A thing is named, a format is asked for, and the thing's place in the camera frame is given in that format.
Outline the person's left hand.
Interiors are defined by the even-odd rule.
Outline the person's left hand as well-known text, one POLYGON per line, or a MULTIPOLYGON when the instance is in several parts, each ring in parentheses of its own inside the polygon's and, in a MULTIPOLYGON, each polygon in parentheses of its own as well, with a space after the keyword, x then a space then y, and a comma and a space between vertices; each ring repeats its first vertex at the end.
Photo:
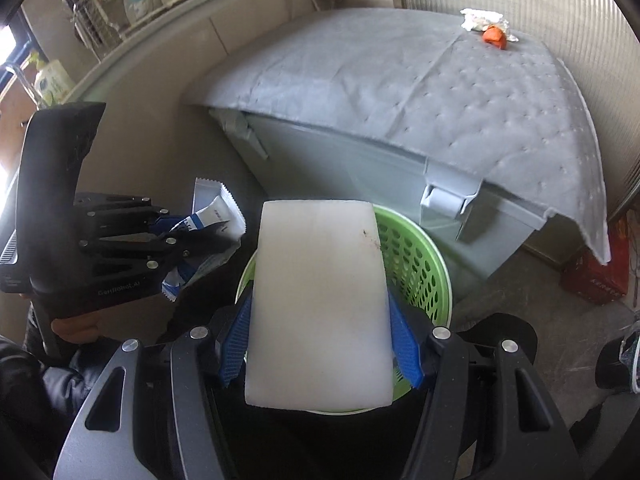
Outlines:
POLYGON ((99 337, 115 340, 130 338, 149 342, 166 325, 166 314, 152 304, 112 307, 71 318, 55 318, 50 329, 71 344, 88 344, 99 337))

